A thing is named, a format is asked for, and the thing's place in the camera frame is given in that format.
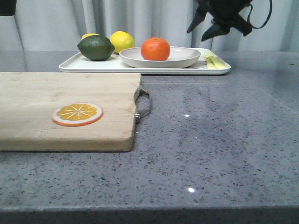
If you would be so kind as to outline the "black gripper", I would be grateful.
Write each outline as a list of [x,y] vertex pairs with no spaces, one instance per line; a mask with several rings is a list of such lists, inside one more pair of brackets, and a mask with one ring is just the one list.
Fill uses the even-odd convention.
[[212,26],[203,34],[201,41],[227,35],[231,28],[237,29],[244,36],[252,31],[252,27],[245,21],[239,12],[251,4],[250,0],[199,0],[195,16],[187,29],[192,32],[209,13],[213,16]]

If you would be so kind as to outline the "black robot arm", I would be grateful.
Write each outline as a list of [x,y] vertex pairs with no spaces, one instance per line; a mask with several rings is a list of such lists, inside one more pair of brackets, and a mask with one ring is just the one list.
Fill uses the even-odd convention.
[[86,33],[126,31],[136,45],[162,37],[173,46],[194,47],[211,35],[198,32],[207,10],[221,27],[248,0],[3,0],[1,50],[75,50]]

